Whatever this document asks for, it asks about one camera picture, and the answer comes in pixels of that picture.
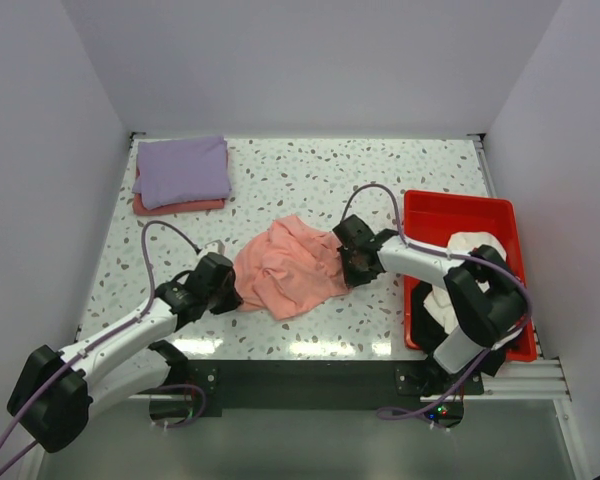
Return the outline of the salmon pink t shirt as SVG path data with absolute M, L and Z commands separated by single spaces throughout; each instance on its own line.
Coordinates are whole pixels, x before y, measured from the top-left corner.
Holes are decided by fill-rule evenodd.
M 235 257 L 239 309 L 266 310 L 282 321 L 348 294 L 340 246 L 333 233 L 314 229 L 296 215 L 275 220 Z

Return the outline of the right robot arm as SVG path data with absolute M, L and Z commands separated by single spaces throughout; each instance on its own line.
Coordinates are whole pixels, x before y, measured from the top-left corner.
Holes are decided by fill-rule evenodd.
M 448 293 L 458 326 L 429 355 L 435 362 L 426 367 L 425 379 L 436 392 L 449 392 L 462 370 L 513 335 L 531 315 L 528 291 L 491 246 L 456 252 L 396 230 L 375 233 L 356 215 L 342 220 L 333 233 L 348 287 L 394 273 Z

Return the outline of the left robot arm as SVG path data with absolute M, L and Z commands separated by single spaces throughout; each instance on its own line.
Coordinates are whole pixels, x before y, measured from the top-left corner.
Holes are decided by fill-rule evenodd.
M 71 444 L 91 417 L 136 391 L 180 390 L 187 368 L 166 337 L 205 313 L 234 311 L 242 303 L 236 272 L 209 252 L 194 269 L 160 284 L 133 312 L 59 351 L 43 345 L 27 358 L 7 403 L 8 412 L 48 453 Z

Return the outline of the red plastic bin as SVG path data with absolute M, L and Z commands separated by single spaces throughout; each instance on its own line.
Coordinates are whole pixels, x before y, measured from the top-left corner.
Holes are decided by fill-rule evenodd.
M 504 247 L 511 271 L 525 279 L 515 212 L 503 199 L 410 190 L 404 195 L 404 231 L 412 239 L 445 247 L 458 232 L 487 232 Z M 411 289 L 417 279 L 404 279 L 404 342 L 409 326 Z

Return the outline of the white t shirt red print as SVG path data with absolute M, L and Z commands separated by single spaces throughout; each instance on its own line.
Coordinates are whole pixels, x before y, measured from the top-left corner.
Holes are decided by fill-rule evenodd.
M 504 247 L 487 232 L 458 232 L 447 250 L 459 264 L 433 286 L 424 306 L 447 335 L 459 330 L 493 350 L 519 334 L 527 315 L 526 289 L 509 269 Z

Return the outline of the folded dark pink t shirt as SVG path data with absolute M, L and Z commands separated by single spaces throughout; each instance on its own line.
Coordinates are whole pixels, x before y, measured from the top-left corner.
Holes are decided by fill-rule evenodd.
M 183 213 L 200 212 L 206 210 L 218 210 L 225 206 L 225 199 L 189 201 L 177 204 L 148 209 L 142 202 L 142 195 L 139 192 L 139 170 L 136 170 L 135 184 L 133 187 L 134 198 L 132 201 L 132 210 L 135 215 L 141 217 L 174 215 Z

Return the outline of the folded purple t shirt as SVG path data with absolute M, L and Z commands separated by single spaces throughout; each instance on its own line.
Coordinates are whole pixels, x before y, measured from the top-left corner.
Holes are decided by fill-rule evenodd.
M 224 200 L 232 191 L 228 145 L 222 136 L 142 142 L 132 192 L 144 208 Z

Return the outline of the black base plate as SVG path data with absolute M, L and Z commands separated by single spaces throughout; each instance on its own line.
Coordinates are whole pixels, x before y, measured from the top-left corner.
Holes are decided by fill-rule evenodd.
M 415 410 L 422 398 L 446 390 L 453 399 L 484 392 L 478 373 L 456 386 L 453 377 L 427 380 L 428 372 L 424 361 L 190 360 L 149 392 L 174 395 L 184 406 L 204 406 L 203 414 L 211 417 L 228 409 Z

